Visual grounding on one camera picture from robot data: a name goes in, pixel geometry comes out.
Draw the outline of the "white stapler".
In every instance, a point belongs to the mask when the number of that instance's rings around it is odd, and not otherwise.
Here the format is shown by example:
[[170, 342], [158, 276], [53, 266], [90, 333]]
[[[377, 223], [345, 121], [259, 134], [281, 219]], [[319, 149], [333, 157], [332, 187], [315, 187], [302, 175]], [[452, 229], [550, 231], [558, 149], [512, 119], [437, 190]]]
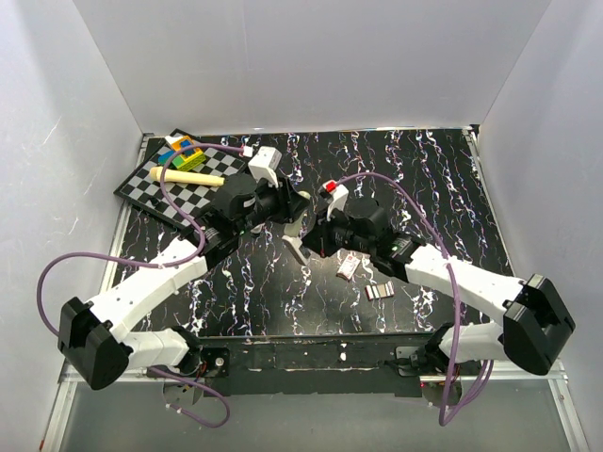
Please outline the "white stapler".
[[303, 245], [302, 240], [298, 236], [284, 235], [283, 241], [295, 260], [301, 266], [308, 266], [311, 252]]

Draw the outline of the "grey beige stapler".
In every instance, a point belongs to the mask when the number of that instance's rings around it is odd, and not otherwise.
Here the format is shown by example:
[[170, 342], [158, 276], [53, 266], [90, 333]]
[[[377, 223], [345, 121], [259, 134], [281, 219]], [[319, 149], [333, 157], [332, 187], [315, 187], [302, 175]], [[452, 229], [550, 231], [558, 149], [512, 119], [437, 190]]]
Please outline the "grey beige stapler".
[[284, 235], [289, 237], [299, 237], [305, 217], [310, 206], [311, 195], [307, 191], [299, 191], [298, 194], [305, 199], [302, 206], [294, 213], [294, 221], [287, 223], [284, 228]]

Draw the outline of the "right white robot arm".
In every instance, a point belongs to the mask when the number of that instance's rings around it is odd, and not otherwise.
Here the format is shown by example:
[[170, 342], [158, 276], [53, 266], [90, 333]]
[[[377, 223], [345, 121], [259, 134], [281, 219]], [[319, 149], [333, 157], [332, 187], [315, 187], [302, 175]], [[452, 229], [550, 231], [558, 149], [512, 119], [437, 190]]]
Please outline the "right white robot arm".
[[500, 360], [544, 376], [576, 328], [550, 279], [534, 274], [522, 281], [444, 258], [423, 239], [395, 230], [372, 199], [354, 200], [346, 211], [322, 208], [301, 242], [322, 257], [339, 250], [361, 252], [382, 274], [458, 294], [462, 303], [489, 317], [484, 324], [442, 325], [402, 358], [407, 369], [444, 375], [459, 363]]

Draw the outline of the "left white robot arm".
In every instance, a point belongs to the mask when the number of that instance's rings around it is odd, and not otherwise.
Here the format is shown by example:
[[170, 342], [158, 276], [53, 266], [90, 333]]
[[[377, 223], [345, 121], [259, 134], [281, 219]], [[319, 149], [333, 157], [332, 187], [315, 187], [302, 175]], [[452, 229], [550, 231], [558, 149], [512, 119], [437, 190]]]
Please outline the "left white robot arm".
[[202, 364], [202, 341], [182, 327], [136, 332], [134, 328], [169, 296], [238, 250], [242, 235], [267, 222], [300, 220], [310, 196], [280, 177], [276, 186], [250, 174], [226, 178], [186, 228], [143, 267], [87, 302], [67, 301], [60, 313], [58, 349], [89, 387], [101, 390], [134, 368], [166, 366], [188, 377]]

